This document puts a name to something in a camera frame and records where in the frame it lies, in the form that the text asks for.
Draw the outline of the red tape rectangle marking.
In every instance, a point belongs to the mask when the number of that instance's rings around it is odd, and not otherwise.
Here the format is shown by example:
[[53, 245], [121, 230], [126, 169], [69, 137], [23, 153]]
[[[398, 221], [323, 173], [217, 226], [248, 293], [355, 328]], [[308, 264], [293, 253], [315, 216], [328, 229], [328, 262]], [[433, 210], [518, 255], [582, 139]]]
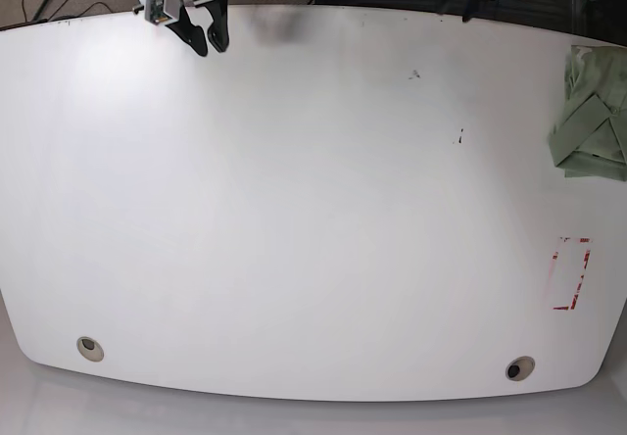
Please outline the red tape rectangle marking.
[[562, 237], [553, 254], [548, 282], [548, 304], [554, 311], [574, 310], [592, 252], [589, 237]]

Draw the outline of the green t-shirt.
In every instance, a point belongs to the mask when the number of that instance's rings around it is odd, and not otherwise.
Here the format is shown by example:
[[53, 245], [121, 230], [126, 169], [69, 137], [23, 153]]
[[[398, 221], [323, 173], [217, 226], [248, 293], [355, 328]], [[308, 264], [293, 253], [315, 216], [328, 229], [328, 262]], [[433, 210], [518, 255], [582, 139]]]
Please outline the green t-shirt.
[[549, 137], [566, 177], [626, 180], [626, 49], [573, 46], [564, 69], [561, 119]]

